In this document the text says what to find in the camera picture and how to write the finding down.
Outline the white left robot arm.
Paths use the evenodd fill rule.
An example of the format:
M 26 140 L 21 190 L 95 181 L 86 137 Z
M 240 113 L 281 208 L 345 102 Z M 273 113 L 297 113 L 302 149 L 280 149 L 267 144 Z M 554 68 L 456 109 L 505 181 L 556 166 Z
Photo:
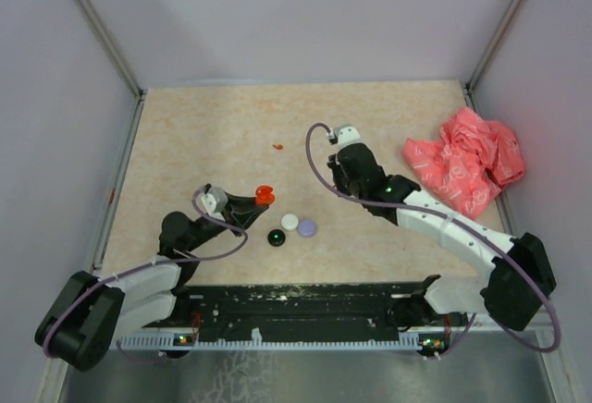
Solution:
M 193 251 L 227 230 L 246 239 L 248 228 L 274 200 L 268 186 L 259 187 L 252 197 L 212 185 L 198 188 L 191 198 L 198 218 L 179 211 L 167 214 L 158 251 L 149 262 L 104 277 L 86 271 L 73 274 L 37 327 L 35 343 L 46 357 L 87 372 L 112 344 L 148 324 L 185 324 L 192 304 L 176 292 L 204 262 Z

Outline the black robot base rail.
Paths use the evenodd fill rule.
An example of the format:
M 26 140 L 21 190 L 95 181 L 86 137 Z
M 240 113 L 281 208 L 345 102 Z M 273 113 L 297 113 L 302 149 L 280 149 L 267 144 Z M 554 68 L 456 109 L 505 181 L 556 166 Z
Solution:
M 126 351 L 401 350 L 442 352 L 468 316 L 439 314 L 423 282 L 193 286 L 170 317 L 121 339 Z

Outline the orange earbud charging case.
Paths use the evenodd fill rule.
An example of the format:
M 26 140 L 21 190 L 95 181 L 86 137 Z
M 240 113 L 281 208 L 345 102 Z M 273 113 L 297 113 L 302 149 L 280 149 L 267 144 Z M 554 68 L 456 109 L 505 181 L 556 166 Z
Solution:
M 255 204 L 258 206 L 269 206 L 275 199 L 274 189 L 271 186 L 262 185 L 255 191 Z

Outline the purple earbud charging case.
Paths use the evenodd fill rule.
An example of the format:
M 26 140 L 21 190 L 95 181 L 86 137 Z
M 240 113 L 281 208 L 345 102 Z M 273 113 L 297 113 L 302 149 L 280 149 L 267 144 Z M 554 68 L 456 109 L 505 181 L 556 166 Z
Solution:
M 303 238 L 314 237 L 317 232 L 317 225 L 313 220 L 302 220 L 297 226 L 297 232 Z

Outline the white earbud charging case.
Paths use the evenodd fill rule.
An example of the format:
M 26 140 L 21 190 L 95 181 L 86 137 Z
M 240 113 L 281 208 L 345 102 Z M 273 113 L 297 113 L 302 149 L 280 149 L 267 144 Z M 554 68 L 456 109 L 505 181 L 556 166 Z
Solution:
M 296 214 L 284 214 L 281 217 L 280 224 L 287 231 L 294 231 L 298 228 L 300 220 Z

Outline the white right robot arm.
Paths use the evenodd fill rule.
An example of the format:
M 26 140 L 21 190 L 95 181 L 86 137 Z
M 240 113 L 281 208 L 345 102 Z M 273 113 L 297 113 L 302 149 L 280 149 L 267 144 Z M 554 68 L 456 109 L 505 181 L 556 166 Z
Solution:
M 388 176 L 361 141 L 339 144 L 329 156 L 337 191 L 370 214 L 432 239 L 471 265 L 475 278 L 432 281 L 413 302 L 414 317 L 435 324 L 445 313 L 487 313 L 514 331 L 524 330 L 556 287 L 543 242 L 479 225 L 431 196 L 407 177 Z

